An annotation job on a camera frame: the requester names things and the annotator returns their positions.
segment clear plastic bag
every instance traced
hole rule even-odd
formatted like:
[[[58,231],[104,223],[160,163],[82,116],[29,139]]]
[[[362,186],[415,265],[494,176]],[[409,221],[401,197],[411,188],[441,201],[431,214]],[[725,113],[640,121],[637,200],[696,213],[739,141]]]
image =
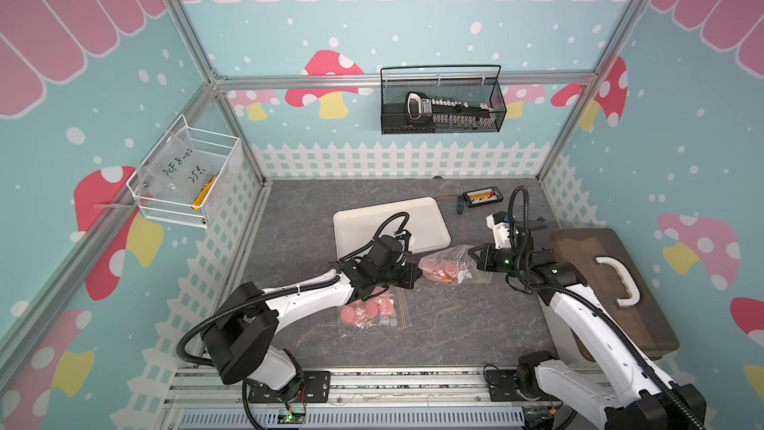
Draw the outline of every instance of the clear plastic bag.
[[[479,271],[467,254],[472,246],[461,244],[429,254],[419,260],[422,275],[430,281],[458,285],[463,282],[491,282],[491,273]]]
[[[381,291],[382,288],[377,287],[374,293]],[[368,301],[358,300],[339,306],[337,319],[340,336],[377,325],[396,328],[406,328],[410,325],[403,292],[397,287]]]
[[[138,175],[143,183],[141,196],[156,197],[169,189],[189,203],[196,201],[215,177],[191,140],[181,139],[173,132],[167,133],[158,154],[139,168]]]

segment battery charger board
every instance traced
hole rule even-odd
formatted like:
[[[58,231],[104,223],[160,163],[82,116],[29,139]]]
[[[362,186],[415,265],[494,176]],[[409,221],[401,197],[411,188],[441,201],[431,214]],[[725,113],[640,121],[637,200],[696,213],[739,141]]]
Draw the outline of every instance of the battery charger board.
[[[462,193],[462,196],[464,202],[467,203],[467,207],[492,205],[493,203],[501,203],[504,201],[504,196],[501,195],[499,188],[496,186],[465,192]]]

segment white tray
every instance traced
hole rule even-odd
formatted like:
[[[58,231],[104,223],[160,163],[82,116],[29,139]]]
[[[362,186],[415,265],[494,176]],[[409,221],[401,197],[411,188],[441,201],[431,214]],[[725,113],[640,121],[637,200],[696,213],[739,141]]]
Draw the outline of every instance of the white tray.
[[[412,253],[444,249],[451,244],[451,235],[445,227],[438,203],[431,197],[417,197],[387,205],[359,207],[335,213],[337,257],[340,258],[367,244],[384,220],[401,211],[409,214],[406,229],[411,233],[409,251]],[[400,217],[387,225],[382,234],[392,236],[402,220]]]

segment yellow object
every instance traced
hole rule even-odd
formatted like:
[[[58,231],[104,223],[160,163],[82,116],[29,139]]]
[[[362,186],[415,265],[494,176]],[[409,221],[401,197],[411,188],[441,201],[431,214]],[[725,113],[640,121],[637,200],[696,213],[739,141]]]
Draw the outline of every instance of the yellow object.
[[[92,352],[64,352],[53,373],[51,388],[62,389],[67,396],[74,397],[88,378],[95,361],[96,355]]]
[[[698,254],[695,254],[692,249],[682,243],[665,248],[663,250],[663,257],[671,264],[674,271],[683,276],[687,275],[690,272],[690,268],[701,260]]]
[[[130,225],[125,248],[135,254],[141,266],[148,267],[157,256],[163,240],[164,227],[148,221],[138,213]]]
[[[597,112],[599,110],[602,110],[600,104],[592,100],[591,103],[589,103],[589,106],[587,106],[584,116],[581,117],[581,121],[578,122],[581,129],[584,131],[591,131],[594,129],[594,119],[597,117]]]
[[[268,113],[265,113],[265,110],[263,110],[263,105],[253,103],[247,107],[247,118],[250,121],[263,121],[268,118]]]
[[[759,394],[759,398],[764,400],[764,367],[758,367],[756,365],[746,365],[744,369],[748,383],[751,384],[756,393]]]
[[[348,116],[348,107],[346,107],[345,102],[342,101],[341,91],[327,93],[319,98],[319,101],[321,102],[321,110],[319,110],[320,118],[338,119]]]
[[[522,116],[522,104],[525,102],[516,101],[507,105],[507,114],[504,119],[516,119]]]

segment red mushroom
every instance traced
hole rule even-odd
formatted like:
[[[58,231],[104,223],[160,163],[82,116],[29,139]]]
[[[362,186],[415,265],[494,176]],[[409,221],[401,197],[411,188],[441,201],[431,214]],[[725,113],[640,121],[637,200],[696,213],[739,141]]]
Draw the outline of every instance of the red mushroom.
[[[364,71],[352,60],[333,50],[320,50],[305,66],[301,75],[360,75]],[[348,107],[342,101],[342,92],[361,95],[371,94],[371,88],[318,88],[315,90],[289,90],[286,102],[293,107],[304,107],[316,100],[321,102],[319,117],[325,119],[344,118]]]
[[[74,190],[77,227],[80,230],[72,233],[72,240],[79,240],[90,229],[103,211],[103,207],[98,205],[108,205],[133,171],[134,168],[128,166],[113,166],[81,180]],[[90,298],[94,301],[106,299],[117,288],[126,250],[134,253],[143,267],[148,267],[157,255],[163,238],[162,226],[150,223],[136,209],[85,278]]]
[[[268,113],[265,113],[261,104],[281,103],[273,90],[231,90],[226,96],[236,115],[243,117],[244,110],[247,110],[247,118],[251,121],[262,121],[268,118]]]
[[[626,71],[626,63],[618,57],[594,99],[588,104],[581,121],[578,122],[581,129],[588,132],[594,129],[594,119],[599,110],[604,111],[607,124],[615,127],[624,115],[628,86],[629,75]],[[581,89],[579,84],[568,85],[552,97],[552,105],[556,107],[572,105],[578,99]]]
[[[502,90],[504,103],[507,104],[507,115],[504,119],[515,119],[522,116],[522,104],[530,101],[542,104],[546,101],[546,90],[542,85],[510,85]]]
[[[764,302],[745,297],[732,299],[730,314],[740,330],[764,347]]]
[[[5,428],[38,430],[47,414],[52,389],[61,389],[68,397],[80,391],[96,360],[95,355],[92,352],[74,354],[66,349],[91,318],[90,311],[68,311],[59,316],[2,396]]]
[[[660,215],[655,237],[671,237],[678,243],[663,250],[674,271],[685,275],[703,261],[713,286],[724,291],[732,285],[740,267],[740,246],[735,232],[724,221],[695,216]]]

